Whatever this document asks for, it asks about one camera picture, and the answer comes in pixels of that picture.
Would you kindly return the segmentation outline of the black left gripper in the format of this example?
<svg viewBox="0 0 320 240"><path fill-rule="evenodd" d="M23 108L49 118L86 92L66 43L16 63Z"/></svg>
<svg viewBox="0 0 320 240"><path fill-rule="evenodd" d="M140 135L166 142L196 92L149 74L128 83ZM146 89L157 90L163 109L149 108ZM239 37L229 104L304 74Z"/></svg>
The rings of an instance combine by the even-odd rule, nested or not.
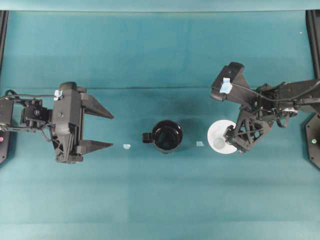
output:
<svg viewBox="0 0 320 240"><path fill-rule="evenodd" d="M85 92L67 90L63 93L62 99L54 101L51 137L58 163L82 162L82 155L113 145L95 140L82 140L84 112L98 117L114 118L92 95Z"/></svg>

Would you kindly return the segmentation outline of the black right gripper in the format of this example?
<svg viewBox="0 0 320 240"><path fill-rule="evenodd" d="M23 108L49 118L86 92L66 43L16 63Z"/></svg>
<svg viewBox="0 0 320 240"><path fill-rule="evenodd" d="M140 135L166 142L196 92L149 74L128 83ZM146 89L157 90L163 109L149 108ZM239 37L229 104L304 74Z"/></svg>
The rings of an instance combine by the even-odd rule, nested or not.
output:
<svg viewBox="0 0 320 240"><path fill-rule="evenodd" d="M246 153L271 131L274 123L280 128L286 128L289 120L297 116L298 108L280 107L276 102L280 98L280 87L264 84L255 90L258 95L249 102L248 107L241 107L236 125L229 125L224 138L238 152Z"/></svg>

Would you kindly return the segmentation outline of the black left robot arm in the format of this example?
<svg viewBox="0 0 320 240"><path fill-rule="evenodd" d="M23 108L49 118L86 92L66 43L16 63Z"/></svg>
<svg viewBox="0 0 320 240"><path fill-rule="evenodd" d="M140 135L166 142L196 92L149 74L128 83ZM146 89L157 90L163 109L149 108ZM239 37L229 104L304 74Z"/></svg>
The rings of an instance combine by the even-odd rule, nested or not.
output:
<svg viewBox="0 0 320 240"><path fill-rule="evenodd" d="M54 94L52 108L44 106L45 95L18 94L12 89L0 98L0 159L7 158L9 137L16 133L40 132L51 142L58 163L75 164L85 154L112 146L112 143L84 139L85 115L107 119L114 116L86 88L75 82L62 83Z"/></svg>

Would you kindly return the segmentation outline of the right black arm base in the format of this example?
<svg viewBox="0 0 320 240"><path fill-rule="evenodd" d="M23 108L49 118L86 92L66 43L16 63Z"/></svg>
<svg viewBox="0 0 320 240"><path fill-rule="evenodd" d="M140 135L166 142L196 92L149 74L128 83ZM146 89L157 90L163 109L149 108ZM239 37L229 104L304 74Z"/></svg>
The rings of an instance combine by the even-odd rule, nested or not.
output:
<svg viewBox="0 0 320 240"><path fill-rule="evenodd" d="M320 10L306 11L306 27L312 56L314 77L320 79ZM320 114L316 113L305 125L308 158L320 168Z"/></svg>

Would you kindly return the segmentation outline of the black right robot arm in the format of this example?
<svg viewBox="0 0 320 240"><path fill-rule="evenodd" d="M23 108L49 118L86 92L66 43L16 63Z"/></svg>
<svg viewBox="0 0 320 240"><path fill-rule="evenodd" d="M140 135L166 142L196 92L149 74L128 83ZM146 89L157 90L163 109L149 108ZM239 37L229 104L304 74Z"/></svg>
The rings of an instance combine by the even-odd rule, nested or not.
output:
<svg viewBox="0 0 320 240"><path fill-rule="evenodd" d="M273 124L286 128L289 120L299 111L320 113L320 80L283 82L277 86L264 84L253 90L233 83L237 89L245 90L243 103L235 126L224 132L226 143L239 152L251 150L268 134Z"/></svg>

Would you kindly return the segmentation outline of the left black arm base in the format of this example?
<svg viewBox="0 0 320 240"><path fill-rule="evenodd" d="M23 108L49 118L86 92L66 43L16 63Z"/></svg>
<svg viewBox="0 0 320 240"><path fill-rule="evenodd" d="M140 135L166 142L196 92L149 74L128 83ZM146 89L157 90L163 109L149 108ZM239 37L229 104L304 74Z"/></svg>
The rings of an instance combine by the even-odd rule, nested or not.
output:
<svg viewBox="0 0 320 240"><path fill-rule="evenodd" d="M9 11L0 11L0 68L3 65L3 56L5 49L6 33L8 26ZM13 104L9 103L2 95L0 96L0 123L10 124L12 120ZM2 164L8 158L10 142L10 132L3 131L0 128L0 163Z"/></svg>

